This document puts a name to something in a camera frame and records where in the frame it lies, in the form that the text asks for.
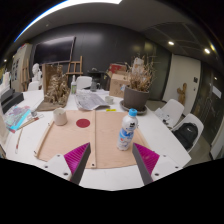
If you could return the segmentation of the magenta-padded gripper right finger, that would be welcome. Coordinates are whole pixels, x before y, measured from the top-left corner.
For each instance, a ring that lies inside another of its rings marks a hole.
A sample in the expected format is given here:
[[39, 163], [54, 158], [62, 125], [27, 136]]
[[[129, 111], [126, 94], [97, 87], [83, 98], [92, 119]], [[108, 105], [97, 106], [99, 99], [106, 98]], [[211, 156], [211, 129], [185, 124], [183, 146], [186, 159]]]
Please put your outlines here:
[[137, 143], [133, 144], [132, 153], [145, 185], [182, 169], [168, 155], [159, 155]]

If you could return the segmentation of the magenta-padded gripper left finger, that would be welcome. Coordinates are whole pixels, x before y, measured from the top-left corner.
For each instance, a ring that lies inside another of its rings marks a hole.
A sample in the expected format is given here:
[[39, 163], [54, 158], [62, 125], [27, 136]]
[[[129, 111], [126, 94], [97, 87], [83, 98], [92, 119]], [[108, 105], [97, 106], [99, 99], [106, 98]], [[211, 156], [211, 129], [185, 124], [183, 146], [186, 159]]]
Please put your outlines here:
[[42, 166], [42, 169], [78, 185], [90, 153], [90, 144], [86, 143], [65, 155], [56, 154]]

